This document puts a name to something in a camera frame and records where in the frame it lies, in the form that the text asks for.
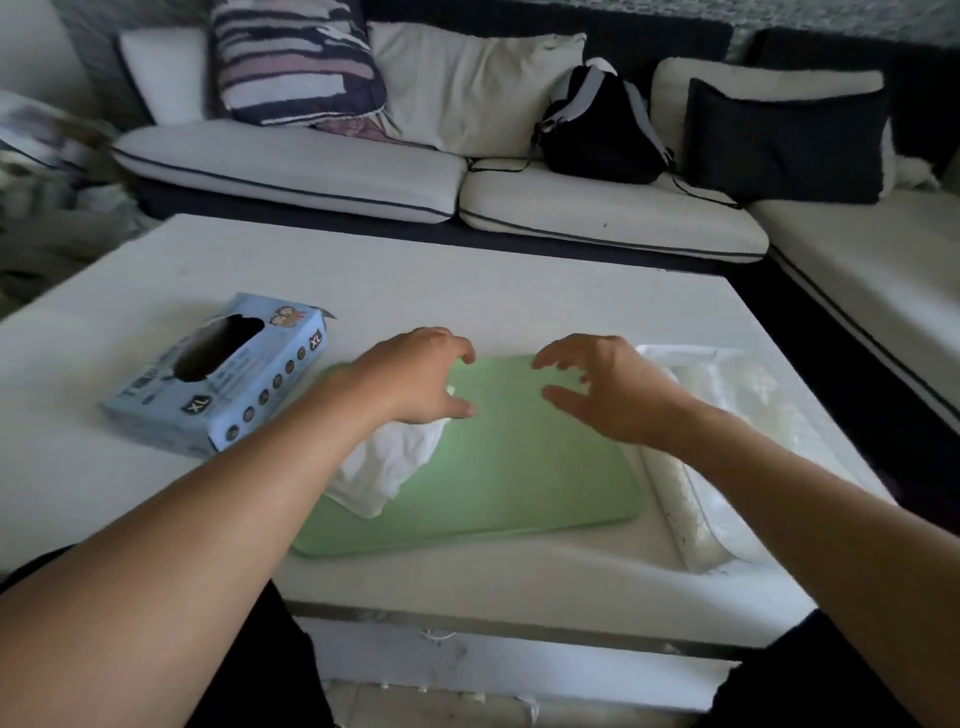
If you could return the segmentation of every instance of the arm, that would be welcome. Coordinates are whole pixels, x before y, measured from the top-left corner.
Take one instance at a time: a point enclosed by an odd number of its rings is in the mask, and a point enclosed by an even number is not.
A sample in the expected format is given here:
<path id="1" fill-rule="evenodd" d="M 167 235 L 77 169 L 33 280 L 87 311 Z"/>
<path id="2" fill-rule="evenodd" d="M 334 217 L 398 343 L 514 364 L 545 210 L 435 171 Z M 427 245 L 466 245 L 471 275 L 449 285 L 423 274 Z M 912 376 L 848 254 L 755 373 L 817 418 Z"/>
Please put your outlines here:
<path id="1" fill-rule="evenodd" d="M 601 434 L 706 477 L 926 726 L 954 725 L 960 539 L 692 398 L 622 339 L 574 334 L 534 366 L 577 367 L 589 393 L 544 396 Z"/>
<path id="2" fill-rule="evenodd" d="M 182 725 L 327 480 L 391 420 L 468 417 L 418 329 L 0 597 L 0 725 Z"/>

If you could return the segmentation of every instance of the black pillow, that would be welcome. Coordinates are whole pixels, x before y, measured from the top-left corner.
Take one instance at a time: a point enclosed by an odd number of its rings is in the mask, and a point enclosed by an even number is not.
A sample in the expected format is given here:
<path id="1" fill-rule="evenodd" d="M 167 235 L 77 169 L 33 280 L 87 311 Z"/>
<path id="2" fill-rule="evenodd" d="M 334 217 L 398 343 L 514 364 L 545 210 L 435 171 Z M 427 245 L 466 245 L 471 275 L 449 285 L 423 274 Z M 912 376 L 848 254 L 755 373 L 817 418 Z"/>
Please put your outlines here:
<path id="1" fill-rule="evenodd" d="M 740 101 L 690 82 L 684 178 L 756 200 L 873 205 L 883 188 L 885 89 L 815 101 Z"/>

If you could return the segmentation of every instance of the blue tissue box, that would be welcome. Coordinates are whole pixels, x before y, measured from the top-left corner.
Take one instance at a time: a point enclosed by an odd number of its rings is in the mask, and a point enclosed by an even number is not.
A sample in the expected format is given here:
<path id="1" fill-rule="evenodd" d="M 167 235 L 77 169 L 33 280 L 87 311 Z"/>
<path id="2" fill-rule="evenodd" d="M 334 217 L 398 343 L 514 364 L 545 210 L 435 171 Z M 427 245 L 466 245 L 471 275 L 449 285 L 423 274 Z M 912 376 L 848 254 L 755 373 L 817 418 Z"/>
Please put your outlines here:
<path id="1" fill-rule="evenodd" d="M 101 406 L 134 440 L 208 457 L 265 423 L 325 346 L 319 308 L 239 293 Z"/>

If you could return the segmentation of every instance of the black backpack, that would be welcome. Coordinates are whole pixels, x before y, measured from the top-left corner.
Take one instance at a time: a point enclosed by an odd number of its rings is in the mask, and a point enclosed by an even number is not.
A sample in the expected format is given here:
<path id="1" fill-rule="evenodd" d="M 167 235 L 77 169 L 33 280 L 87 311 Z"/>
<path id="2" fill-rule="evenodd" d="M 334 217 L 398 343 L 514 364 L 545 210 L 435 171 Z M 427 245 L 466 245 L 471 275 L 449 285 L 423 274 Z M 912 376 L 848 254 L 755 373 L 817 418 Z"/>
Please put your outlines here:
<path id="1" fill-rule="evenodd" d="M 535 139 L 547 167 L 564 175 L 649 184 L 674 171 L 636 86 L 592 66 L 561 79 Z"/>

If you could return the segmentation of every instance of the striped pillow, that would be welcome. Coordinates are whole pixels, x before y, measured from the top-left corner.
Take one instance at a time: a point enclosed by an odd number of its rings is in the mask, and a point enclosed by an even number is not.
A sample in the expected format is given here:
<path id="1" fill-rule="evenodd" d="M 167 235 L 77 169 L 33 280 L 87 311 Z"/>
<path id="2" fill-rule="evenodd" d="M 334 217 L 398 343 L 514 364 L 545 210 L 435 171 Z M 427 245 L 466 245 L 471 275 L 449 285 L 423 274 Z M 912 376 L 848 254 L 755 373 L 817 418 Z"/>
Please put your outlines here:
<path id="1" fill-rule="evenodd" d="M 238 121 L 305 126 L 386 103 L 359 0 L 217 0 L 211 24 Z"/>

